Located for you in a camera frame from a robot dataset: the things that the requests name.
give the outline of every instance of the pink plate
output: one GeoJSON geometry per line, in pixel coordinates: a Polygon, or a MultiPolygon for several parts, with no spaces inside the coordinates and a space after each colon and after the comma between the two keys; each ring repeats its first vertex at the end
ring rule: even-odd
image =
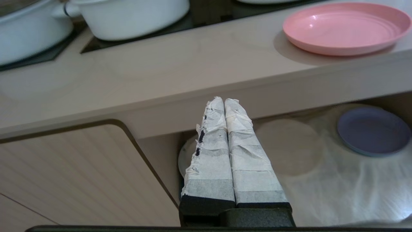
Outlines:
{"type": "Polygon", "coordinates": [[[411,29],[411,18],[396,8],[363,2],[319,5],[289,16],[283,30],[303,50],[352,56],[391,46],[411,29]]]}

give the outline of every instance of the blue plate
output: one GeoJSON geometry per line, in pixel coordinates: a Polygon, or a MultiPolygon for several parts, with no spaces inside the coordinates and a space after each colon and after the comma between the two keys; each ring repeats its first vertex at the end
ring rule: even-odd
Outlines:
{"type": "Polygon", "coordinates": [[[350,149],[373,157],[395,154],[411,139],[411,130],[401,118],[374,107],[347,111],[339,118],[337,131],[350,149]]]}

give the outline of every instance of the beige cabinet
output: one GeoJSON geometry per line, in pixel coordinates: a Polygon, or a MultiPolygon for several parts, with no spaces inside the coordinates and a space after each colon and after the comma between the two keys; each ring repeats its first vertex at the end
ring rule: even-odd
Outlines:
{"type": "Polygon", "coordinates": [[[120,123],[2,142],[0,192],[58,224],[180,226],[176,201],[120,123]]]}
{"type": "Polygon", "coordinates": [[[36,225],[56,223],[0,194],[0,231],[24,232],[36,225]]]}

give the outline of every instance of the pot handle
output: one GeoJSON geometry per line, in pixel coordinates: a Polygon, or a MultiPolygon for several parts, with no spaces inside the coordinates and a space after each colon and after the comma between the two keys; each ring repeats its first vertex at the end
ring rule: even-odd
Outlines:
{"type": "Polygon", "coordinates": [[[76,4],[67,1],[57,5],[51,12],[51,15],[55,18],[75,18],[82,14],[76,4]]]}

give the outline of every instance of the stovetop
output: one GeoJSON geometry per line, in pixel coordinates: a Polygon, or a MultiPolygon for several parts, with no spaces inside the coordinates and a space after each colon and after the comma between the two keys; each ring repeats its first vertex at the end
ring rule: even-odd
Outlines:
{"type": "Polygon", "coordinates": [[[326,0],[296,0],[270,5],[246,4],[236,0],[190,0],[190,11],[182,19],[162,30],[120,41],[104,41],[94,37],[81,53],[321,1],[326,0]]]}
{"type": "Polygon", "coordinates": [[[16,69],[20,68],[23,66],[28,66],[32,64],[37,64],[37,63],[42,63],[42,62],[47,62],[47,61],[52,61],[56,59],[63,51],[64,49],[86,28],[86,23],[82,22],[77,22],[74,24],[74,29],[72,33],[63,41],[59,42],[58,44],[54,45],[53,47],[40,52],[34,56],[25,58],[23,60],[11,63],[11,64],[6,64],[6,65],[1,65],[0,66],[0,71],[5,71],[9,69],[16,69]]]}

